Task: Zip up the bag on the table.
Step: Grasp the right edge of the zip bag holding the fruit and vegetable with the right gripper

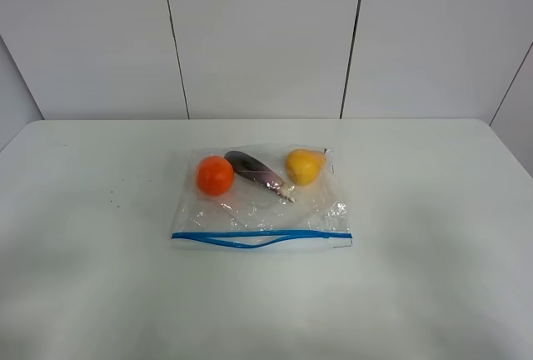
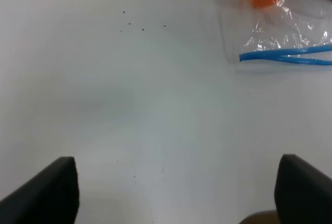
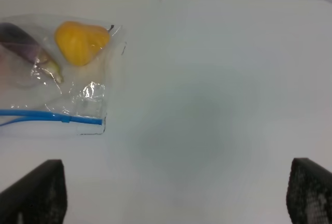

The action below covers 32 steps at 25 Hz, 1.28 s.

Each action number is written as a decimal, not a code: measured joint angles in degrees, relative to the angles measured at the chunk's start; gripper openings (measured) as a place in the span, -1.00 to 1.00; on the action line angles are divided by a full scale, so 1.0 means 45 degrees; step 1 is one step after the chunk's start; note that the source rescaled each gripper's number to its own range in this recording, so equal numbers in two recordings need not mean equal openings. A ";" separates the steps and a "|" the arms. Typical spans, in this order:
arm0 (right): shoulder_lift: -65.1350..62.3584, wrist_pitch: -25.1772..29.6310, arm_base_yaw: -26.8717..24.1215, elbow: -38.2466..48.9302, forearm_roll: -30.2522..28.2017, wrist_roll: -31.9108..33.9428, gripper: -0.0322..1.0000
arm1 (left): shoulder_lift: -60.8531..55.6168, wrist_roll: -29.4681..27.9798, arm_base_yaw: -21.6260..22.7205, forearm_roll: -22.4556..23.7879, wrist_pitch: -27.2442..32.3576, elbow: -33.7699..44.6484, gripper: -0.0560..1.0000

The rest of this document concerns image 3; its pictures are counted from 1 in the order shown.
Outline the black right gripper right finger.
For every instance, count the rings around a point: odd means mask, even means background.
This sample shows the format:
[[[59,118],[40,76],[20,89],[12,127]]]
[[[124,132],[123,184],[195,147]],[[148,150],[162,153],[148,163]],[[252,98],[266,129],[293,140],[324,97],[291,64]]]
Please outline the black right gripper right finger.
[[[331,172],[308,158],[294,158],[286,206],[292,223],[331,223]]]

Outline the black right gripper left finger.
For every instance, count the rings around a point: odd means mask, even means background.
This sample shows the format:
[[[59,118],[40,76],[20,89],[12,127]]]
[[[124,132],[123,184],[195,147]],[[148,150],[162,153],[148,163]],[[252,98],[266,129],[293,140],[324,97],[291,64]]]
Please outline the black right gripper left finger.
[[[67,189],[61,160],[47,160],[1,192],[1,223],[64,223]]]

